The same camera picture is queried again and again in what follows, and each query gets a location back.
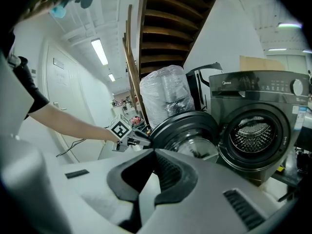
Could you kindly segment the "person's left forearm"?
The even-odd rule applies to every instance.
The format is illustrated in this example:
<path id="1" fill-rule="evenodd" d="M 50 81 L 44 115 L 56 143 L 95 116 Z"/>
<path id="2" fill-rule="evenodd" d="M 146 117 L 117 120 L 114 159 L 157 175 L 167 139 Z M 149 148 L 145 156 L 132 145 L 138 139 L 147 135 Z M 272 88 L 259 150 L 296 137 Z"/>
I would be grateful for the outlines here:
<path id="1" fill-rule="evenodd" d="M 79 139 L 119 142 L 119 139 L 109 130 L 86 123 L 50 103 L 28 115 L 42 125 L 62 135 Z"/>

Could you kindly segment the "brown wooden staircase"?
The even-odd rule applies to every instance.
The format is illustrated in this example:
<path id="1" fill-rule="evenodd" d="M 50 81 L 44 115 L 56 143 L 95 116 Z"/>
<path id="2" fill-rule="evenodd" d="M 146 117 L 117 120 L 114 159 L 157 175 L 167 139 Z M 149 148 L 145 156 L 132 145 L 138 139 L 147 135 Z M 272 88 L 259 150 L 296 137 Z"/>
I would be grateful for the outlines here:
<path id="1" fill-rule="evenodd" d="M 216 0 L 138 0 L 137 18 L 128 6 L 122 38 L 129 74 L 130 95 L 148 124 L 140 95 L 140 81 L 171 64 L 182 66 Z"/>

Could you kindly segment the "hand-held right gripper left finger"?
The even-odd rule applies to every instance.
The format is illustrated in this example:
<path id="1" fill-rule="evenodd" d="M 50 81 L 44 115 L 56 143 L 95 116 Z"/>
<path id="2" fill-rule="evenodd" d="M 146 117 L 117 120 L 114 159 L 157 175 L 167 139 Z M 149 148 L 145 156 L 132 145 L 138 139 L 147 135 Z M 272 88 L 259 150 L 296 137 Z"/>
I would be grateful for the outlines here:
<path id="1" fill-rule="evenodd" d="M 143 153 L 142 151 L 131 151 L 110 158 L 97 161 L 67 164 L 62 166 L 64 174 L 73 173 L 80 170 L 87 170 L 88 173 L 69 179 L 69 183 L 84 201 L 93 208 L 99 215 L 112 224 L 118 225 L 132 211 L 131 203 L 119 200 L 110 190 L 107 184 L 107 174 L 117 161 L 126 161 Z M 139 214 L 138 218 L 145 224 L 152 216 L 156 197 L 156 175 L 151 174 L 144 188 L 139 194 Z"/>

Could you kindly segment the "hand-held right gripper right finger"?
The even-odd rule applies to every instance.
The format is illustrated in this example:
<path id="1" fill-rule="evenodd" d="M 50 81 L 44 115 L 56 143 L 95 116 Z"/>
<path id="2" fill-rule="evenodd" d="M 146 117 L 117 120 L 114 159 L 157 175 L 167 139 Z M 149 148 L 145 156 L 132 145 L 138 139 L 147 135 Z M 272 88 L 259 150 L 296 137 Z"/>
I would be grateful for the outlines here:
<path id="1" fill-rule="evenodd" d="M 156 156 L 181 177 L 156 197 L 141 234 L 273 234 L 287 216 L 287 206 L 228 168 L 167 150 Z"/>

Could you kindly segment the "blue face mask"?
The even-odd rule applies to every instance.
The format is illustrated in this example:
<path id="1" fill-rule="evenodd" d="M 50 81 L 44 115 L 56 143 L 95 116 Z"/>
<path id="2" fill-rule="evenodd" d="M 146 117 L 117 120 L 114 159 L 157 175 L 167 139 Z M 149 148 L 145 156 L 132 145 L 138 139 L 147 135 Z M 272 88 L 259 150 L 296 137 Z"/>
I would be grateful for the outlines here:
<path id="1" fill-rule="evenodd" d="M 58 5 L 50 10 L 49 14 L 55 18 L 61 19 L 66 15 L 66 8 L 64 8 L 62 5 Z"/>

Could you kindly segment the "plastic-wrapped appliance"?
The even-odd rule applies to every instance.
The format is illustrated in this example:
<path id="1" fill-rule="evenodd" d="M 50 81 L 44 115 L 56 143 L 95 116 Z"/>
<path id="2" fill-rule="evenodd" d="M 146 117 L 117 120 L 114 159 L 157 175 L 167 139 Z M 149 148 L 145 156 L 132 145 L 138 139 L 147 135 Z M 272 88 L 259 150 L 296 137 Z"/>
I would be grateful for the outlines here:
<path id="1" fill-rule="evenodd" d="M 171 116 L 195 110 L 186 74 L 180 66 L 170 65 L 153 71 L 139 86 L 152 129 Z"/>

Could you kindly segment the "dark grey washing machine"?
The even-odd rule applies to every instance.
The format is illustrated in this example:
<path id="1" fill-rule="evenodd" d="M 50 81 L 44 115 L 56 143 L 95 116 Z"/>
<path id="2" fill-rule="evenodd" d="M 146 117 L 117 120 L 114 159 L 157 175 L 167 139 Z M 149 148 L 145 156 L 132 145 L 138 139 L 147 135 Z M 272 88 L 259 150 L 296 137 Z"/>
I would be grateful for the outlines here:
<path id="1" fill-rule="evenodd" d="M 309 76 L 240 71 L 209 78 L 219 163 L 255 185 L 267 181 L 293 149 L 308 107 Z"/>

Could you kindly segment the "black printed t-shirt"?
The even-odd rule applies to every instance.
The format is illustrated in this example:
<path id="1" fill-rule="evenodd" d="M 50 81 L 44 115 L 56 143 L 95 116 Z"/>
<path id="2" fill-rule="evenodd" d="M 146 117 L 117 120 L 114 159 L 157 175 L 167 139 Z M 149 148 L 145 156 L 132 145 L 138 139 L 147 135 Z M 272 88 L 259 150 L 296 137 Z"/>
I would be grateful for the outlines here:
<path id="1" fill-rule="evenodd" d="M 5 58 L 8 61 L 8 65 L 13 70 L 14 74 L 27 90 L 27 92 L 34 99 L 27 117 L 32 117 L 38 122 L 42 122 L 42 116 L 44 116 L 45 106 L 49 104 L 49 100 L 39 91 L 38 87 L 35 85 L 32 75 L 27 66 L 28 59 L 22 56 L 16 56 L 13 54 L 13 46 L 15 43 L 15 35 L 13 31 L 5 35 L 0 40 L 0 49 L 3 51 Z"/>

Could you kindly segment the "flattened cardboard box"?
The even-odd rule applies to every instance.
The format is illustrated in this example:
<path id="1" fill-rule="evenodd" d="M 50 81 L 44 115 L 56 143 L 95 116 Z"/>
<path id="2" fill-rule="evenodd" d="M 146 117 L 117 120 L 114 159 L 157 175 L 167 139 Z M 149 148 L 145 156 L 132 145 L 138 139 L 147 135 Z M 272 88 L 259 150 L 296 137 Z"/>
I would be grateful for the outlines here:
<path id="1" fill-rule="evenodd" d="M 240 56 L 240 70 L 241 71 L 285 71 L 283 64 L 276 60 L 266 58 L 253 58 Z"/>

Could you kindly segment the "red and green bucket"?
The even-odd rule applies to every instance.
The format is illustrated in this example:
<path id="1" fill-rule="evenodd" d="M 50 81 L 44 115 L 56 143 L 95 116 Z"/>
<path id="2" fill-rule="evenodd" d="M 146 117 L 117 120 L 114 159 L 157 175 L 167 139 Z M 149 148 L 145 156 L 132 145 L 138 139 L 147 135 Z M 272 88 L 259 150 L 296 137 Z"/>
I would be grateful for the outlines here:
<path id="1" fill-rule="evenodd" d="M 144 120 L 140 116 L 134 116 L 130 119 L 130 122 L 135 127 L 144 123 Z"/>

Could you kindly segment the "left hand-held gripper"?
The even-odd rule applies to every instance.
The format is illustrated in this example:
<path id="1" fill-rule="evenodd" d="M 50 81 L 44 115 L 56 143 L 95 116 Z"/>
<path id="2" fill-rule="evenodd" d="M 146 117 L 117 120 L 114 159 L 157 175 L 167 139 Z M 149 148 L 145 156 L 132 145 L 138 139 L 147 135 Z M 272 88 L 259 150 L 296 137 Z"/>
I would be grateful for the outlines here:
<path id="1" fill-rule="evenodd" d="M 129 119 L 122 114 L 118 114 L 111 121 L 108 130 L 118 138 L 118 143 L 113 145 L 112 151 L 125 152 L 131 145 L 150 146 L 149 136 L 132 127 Z"/>

